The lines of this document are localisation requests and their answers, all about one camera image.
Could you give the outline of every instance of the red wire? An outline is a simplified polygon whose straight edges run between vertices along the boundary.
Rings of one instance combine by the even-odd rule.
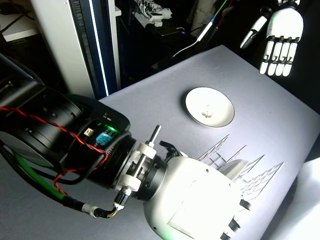
[[[226,7],[226,9],[230,8],[230,6],[231,6],[231,4],[232,4],[233,1],[234,1],[234,0],[231,0],[231,1],[229,2],[229,5]],[[227,14],[227,11],[224,12],[224,14],[222,15],[220,21],[218,22],[218,25],[217,25],[218,27],[219,27],[220,24],[222,23],[222,21],[223,21],[223,19],[224,19],[224,17],[225,17],[226,14]]]
[[[79,136],[77,134],[75,134],[74,132],[71,132],[69,130],[67,130],[66,128],[64,128],[63,126],[61,126],[60,124],[56,123],[56,122],[53,122],[53,121],[46,121],[44,119],[42,119],[41,117],[39,116],[36,116],[36,115],[31,115],[31,114],[27,114],[23,111],[21,111],[20,109],[18,108],[14,108],[14,107],[4,107],[4,106],[0,106],[0,110],[3,110],[3,111],[6,111],[6,112],[11,112],[11,111],[14,111],[14,112],[17,112],[19,113],[20,115],[26,117],[26,118],[32,118],[32,119],[36,119],[38,120],[39,122],[43,123],[43,124],[50,124],[52,126],[55,126],[55,127],[58,127],[59,129],[61,129],[61,131],[65,132],[65,133],[69,133],[72,137],[74,137],[79,143],[81,143],[82,145],[86,145],[88,148],[90,149],[93,149],[95,151],[97,151],[98,153],[100,154],[104,154],[104,158],[99,162],[98,166],[96,168],[94,168],[94,170],[97,170],[107,159],[108,159],[108,154],[101,150],[101,149],[98,149],[96,148],[95,146],[91,145],[91,144],[88,144],[86,142],[84,142],[82,139],[79,138]],[[69,172],[76,172],[76,171],[81,171],[81,170],[85,170],[86,168],[84,167],[80,167],[78,169],[65,169],[63,171],[63,173],[69,173]],[[53,180],[53,185],[56,187],[56,189],[61,192],[62,194],[64,195],[68,195],[66,192],[64,192],[62,189],[60,189],[59,187],[59,184],[57,183],[57,181],[59,180],[59,178],[61,178],[63,174],[62,173],[59,173],[55,179]]]

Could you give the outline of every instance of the vertical light strip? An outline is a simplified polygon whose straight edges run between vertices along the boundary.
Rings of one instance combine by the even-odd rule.
[[[105,93],[106,93],[107,96],[109,96],[108,87],[107,87],[107,80],[106,80],[106,75],[105,75],[104,63],[103,63],[102,57],[101,57],[100,43],[99,43],[99,37],[98,37],[98,31],[97,31],[97,25],[96,25],[96,17],[95,17],[95,11],[94,11],[94,6],[93,6],[93,3],[92,3],[92,0],[89,0],[89,6],[90,6],[92,23],[93,23],[93,31],[94,31],[95,43],[96,43],[96,47],[98,49],[99,61],[100,61],[100,66],[101,66],[101,70],[102,70],[102,77],[103,77],[103,82],[104,82]]]

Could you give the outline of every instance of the robot finger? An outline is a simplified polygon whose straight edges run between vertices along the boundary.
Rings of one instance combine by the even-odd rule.
[[[284,67],[285,67],[285,63],[286,63],[286,60],[287,60],[289,47],[290,47],[290,43],[289,43],[290,40],[291,39],[288,39],[282,45],[280,58],[279,58],[279,63],[277,64],[276,69],[275,69],[275,75],[276,76],[281,76],[283,71],[284,71]]]
[[[269,39],[269,41],[267,42],[266,44],[266,47],[265,47],[265,51],[264,51],[264,55],[263,55],[263,58],[262,58],[262,62],[261,62],[261,66],[260,66],[260,70],[259,72],[261,74],[265,74],[266,71],[267,71],[267,68],[268,68],[268,62],[270,60],[270,56],[271,56],[271,53],[272,53],[272,49],[274,48],[274,44],[275,44],[275,37],[271,37]]]
[[[270,65],[268,68],[268,75],[269,76],[272,76],[273,74],[275,74],[277,63],[279,62],[279,58],[280,58],[280,52],[281,52],[282,45],[283,45],[282,40],[275,42],[273,54],[270,59]]]
[[[290,43],[288,56],[286,57],[286,62],[285,62],[283,73],[282,73],[283,76],[285,77],[287,77],[290,74],[292,63],[296,55],[297,46],[298,46],[297,42]]]

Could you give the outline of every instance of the white cable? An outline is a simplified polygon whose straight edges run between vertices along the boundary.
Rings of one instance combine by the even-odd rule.
[[[172,56],[172,58],[175,58],[176,55],[178,55],[179,53],[181,53],[182,51],[191,48],[193,45],[195,45],[198,41],[195,41],[193,44],[191,44],[190,46],[185,47],[184,49],[181,49],[180,51],[178,51],[175,55]]]

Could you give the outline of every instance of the white robotic hand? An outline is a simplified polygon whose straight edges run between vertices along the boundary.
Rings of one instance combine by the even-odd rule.
[[[270,18],[266,11],[251,27],[240,48],[246,48],[270,18],[266,39],[268,40],[259,72],[269,76],[288,76],[296,54],[298,42],[304,29],[304,21],[296,7],[300,0],[278,0],[282,9]]]

